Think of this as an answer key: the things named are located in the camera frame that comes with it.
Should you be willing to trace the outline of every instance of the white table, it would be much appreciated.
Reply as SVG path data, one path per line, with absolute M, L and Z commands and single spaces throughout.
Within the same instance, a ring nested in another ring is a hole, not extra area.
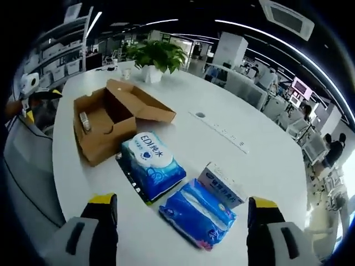
M 249 196 L 275 201 L 287 221 L 304 228 L 306 176 L 301 149 L 276 124 L 255 108 L 201 78 L 183 71 L 165 74 L 160 83 L 139 81 L 132 62 L 131 81 L 174 111 L 172 124 L 139 124 L 154 130 L 187 171 L 197 178 L 204 166 L 216 162 L 240 180 Z M 234 209 L 237 220 L 211 252 L 198 250 L 182 238 L 159 215 L 147 207 L 124 176 L 115 158 L 89 167 L 80 155 L 73 131 L 73 100 L 104 87 L 118 72 L 95 71 L 69 79 L 59 102 L 53 135 L 53 170 L 60 205 L 66 220 L 79 216 L 92 193 L 114 192 L 118 196 L 117 264 L 129 265 L 247 265 L 248 204 Z M 189 114 L 203 112 L 210 121 L 232 132 L 249 149 L 240 149 Z

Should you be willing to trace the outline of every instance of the blue tissue pack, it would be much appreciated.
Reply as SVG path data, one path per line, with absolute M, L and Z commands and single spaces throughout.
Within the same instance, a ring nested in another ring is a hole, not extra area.
M 180 182 L 185 170 L 153 132 L 141 132 L 122 143 L 122 159 L 133 180 L 152 201 Z
M 159 207 L 160 214 L 199 248 L 212 250 L 233 225 L 236 215 L 196 179 Z

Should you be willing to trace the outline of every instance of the wet wipes pack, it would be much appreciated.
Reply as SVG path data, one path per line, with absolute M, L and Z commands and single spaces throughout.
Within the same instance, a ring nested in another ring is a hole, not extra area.
M 199 248 L 212 250 L 233 225 L 236 215 L 196 179 L 159 207 L 160 214 Z
M 153 132 L 141 132 L 123 142 L 122 159 L 150 201 L 186 176 L 185 170 Z

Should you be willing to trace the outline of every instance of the floor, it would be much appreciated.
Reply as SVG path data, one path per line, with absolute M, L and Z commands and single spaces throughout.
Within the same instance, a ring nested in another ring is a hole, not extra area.
M 191 59 L 186 62 L 183 70 L 203 77 L 205 62 Z M 310 240 L 313 251 L 320 260 L 327 258 L 333 251 L 338 230 L 338 212 L 326 210 L 327 193 L 313 194 L 316 189 L 307 181 L 307 216 L 305 220 L 305 235 Z

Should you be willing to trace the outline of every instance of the cardboard box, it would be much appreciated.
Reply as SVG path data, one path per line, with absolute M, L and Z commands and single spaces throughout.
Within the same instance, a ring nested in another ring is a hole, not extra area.
M 91 131 L 85 134 L 79 114 L 86 112 Z M 110 79 L 106 88 L 74 100 L 74 131 L 91 166 L 120 150 L 120 144 L 137 131 L 136 117 L 171 122 L 176 113 L 137 86 Z
M 205 167 L 198 180 L 230 209 L 247 200 L 242 188 L 234 180 L 229 179 L 213 162 Z

